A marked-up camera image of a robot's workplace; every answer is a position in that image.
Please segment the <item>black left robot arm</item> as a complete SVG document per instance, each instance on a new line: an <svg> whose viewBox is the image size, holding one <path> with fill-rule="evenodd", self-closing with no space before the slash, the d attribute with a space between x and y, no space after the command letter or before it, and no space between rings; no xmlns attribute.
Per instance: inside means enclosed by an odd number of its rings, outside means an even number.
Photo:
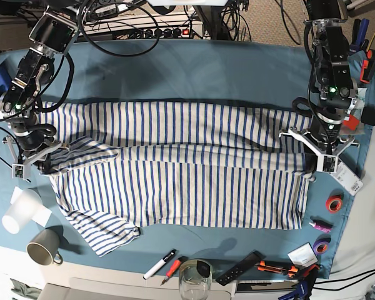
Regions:
<svg viewBox="0 0 375 300"><path fill-rule="evenodd" d="M296 98L294 109L311 117L308 129L282 130L281 136L301 141L316 156L315 171L336 173L339 155L354 143L352 137L341 137L344 120L349 119L358 101L358 85L348 63L349 43L341 23L339 1L304 1L304 47L311 64L308 95L318 94L314 104L310 97Z"/></svg>

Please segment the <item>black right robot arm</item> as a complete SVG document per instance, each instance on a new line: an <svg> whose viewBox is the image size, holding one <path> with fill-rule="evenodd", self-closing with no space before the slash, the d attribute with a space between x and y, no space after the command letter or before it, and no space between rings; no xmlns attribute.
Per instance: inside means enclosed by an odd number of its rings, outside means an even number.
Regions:
<svg viewBox="0 0 375 300"><path fill-rule="evenodd" d="M48 172L51 153L63 146L54 138L56 128L39 122L38 117L55 111L68 96L74 76L68 51L78 34L74 6L49 4L29 35L32 47L19 62L7 91L0 91L0 122L9 127L6 143L14 158L9 166L13 178L29 180L33 166L41 173ZM67 83L60 100L44 107L41 97L58 71L54 66L57 54L69 63Z"/></svg>

